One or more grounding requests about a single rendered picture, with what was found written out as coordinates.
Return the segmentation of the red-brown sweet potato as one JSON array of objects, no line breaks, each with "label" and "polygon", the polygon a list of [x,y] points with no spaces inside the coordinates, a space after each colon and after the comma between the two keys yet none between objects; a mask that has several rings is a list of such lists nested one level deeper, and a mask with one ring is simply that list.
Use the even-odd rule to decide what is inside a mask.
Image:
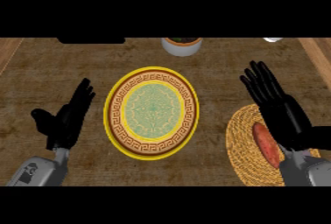
[{"label": "red-brown sweet potato", "polygon": [[257,144],[258,150],[263,154],[263,157],[268,165],[277,169],[279,168],[279,150],[277,144],[271,137],[271,134],[260,122],[252,124],[252,140]]}]

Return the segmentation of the white plant pot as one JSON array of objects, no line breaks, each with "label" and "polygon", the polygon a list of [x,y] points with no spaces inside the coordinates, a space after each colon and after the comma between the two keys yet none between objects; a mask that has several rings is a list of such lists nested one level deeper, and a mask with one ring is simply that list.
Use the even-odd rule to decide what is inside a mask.
[{"label": "white plant pot", "polygon": [[161,38],[159,40],[167,53],[178,57],[192,56],[199,51],[202,45],[202,38],[196,38],[187,43],[175,42],[169,38]]}]

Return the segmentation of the yellow patterned plate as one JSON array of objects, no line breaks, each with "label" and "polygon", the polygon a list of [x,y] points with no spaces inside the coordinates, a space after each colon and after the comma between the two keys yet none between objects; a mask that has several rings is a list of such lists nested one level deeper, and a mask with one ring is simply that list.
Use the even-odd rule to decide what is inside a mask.
[{"label": "yellow patterned plate", "polygon": [[199,121],[192,84],[171,69],[146,66],[122,76],[103,106],[103,126],[116,149],[138,160],[171,156]]}]

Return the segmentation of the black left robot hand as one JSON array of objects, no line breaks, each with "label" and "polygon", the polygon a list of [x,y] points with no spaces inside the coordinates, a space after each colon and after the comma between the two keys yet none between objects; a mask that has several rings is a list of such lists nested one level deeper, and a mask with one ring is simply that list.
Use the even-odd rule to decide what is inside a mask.
[{"label": "black left robot hand", "polygon": [[45,149],[70,149],[76,143],[85,113],[96,93],[90,86],[90,80],[82,79],[76,86],[68,104],[65,104],[56,115],[41,108],[31,111],[35,120],[36,131],[45,135]]}]

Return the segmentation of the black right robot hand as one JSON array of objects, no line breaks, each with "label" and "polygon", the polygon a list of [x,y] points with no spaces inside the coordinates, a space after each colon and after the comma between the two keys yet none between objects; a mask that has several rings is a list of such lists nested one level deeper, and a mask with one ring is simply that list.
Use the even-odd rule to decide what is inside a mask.
[{"label": "black right robot hand", "polygon": [[313,126],[295,98],[283,91],[267,65],[249,62],[239,80],[245,85],[268,132],[286,149],[331,151],[331,125]]}]

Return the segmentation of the round woven wicker placemat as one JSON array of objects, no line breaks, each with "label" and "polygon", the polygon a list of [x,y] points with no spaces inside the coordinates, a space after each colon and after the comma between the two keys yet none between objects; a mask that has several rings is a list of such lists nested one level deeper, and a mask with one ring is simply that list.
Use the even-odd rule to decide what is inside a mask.
[{"label": "round woven wicker placemat", "polygon": [[226,127],[226,150],[233,171],[246,186],[283,186],[277,169],[267,163],[254,142],[254,123],[264,124],[255,104],[243,106],[232,115]]}]

